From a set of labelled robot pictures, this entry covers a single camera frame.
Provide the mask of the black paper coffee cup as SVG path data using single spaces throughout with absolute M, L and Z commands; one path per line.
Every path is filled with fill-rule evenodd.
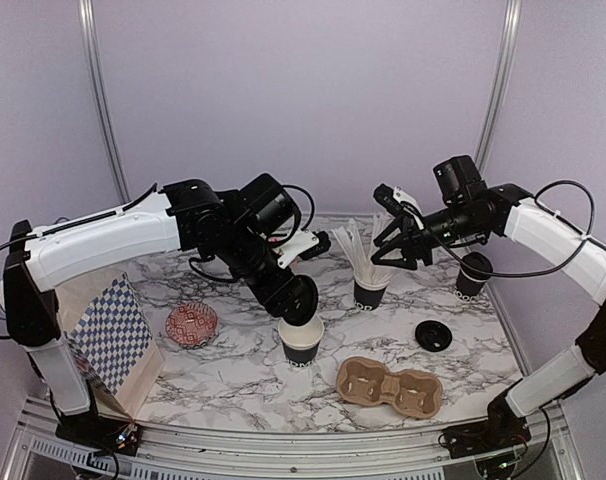
M 302 368 L 314 361 L 325 327 L 323 321 L 315 316 L 303 326 L 293 326 L 280 320 L 277 331 L 288 363 Z

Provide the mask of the black plastic cup lid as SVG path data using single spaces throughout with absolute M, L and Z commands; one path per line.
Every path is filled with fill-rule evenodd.
M 291 326 L 306 325 L 315 315 L 318 306 L 318 289 L 307 275 L 295 275 L 288 284 L 288 297 L 282 318 Z

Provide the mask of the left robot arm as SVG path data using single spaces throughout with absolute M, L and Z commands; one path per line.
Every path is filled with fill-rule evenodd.
M 289 267 L 299 254 L 291 245 L 300 231 L 269 239 L 300 216 L 284 186 L 264 173 L 239 190 L 215 191 L 202 180 L 186 180 L 58 226 L 18 222 L 3 246 L 9 336 L 29 352 L 59 410 L 71 415 L 72 431 L 89 445 L 102 444 L 109 423 L 92 409 L 90 388 L 62 338 L 56 287 L 140 256 L 197 250 L 202 259 L 222 260 L 271 316 L 303 326 L 316 312 L 318 290 Z

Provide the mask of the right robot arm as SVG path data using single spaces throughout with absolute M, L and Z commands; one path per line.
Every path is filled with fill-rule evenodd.
M 546 206 L 540 192 L 531 193 L 513 183 L 487 185 L 468 156 L 436 165 L 433 174 L 444 202 L 443 209 L 434 213 L 422 212 L 400 188 L 386 184 L 375 188 L 375 201 L 392 221 L 374 241 L 374 264 L 415 270 L 420 264 L 430 265 L 433 251 L 441 249 L 452 255 L 463 272 L 482 281 L 562 275 L 595 306 L 592 320 L 571 345 L 493 399 L 483 421 L 443 432 L 450 449 L 472 443 L 504 448 L 528 438 L 529 415 L 606 373 L 606 245 L 593 237 L 591 224 L 574 226 Z M 454 253 L 461 240 L 485 242 L 492 235 L 538 255 L 545 268 L 503 273 L 474 266 Z

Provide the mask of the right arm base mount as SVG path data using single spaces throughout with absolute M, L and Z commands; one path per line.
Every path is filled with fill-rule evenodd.
M 448 450 L 452 459 L 459 459 L 526 444 L 531 438 L 530 430 L 522 419 L 506 425 L 493 424 L 485 419 L 447 427 L 438 442 Z

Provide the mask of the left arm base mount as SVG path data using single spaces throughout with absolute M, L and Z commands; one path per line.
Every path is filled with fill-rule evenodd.
M 63 416 L 56 428 L 63 440 L 127 456 L 136 455 L 142 433 L 137 423 L 91 415 Z

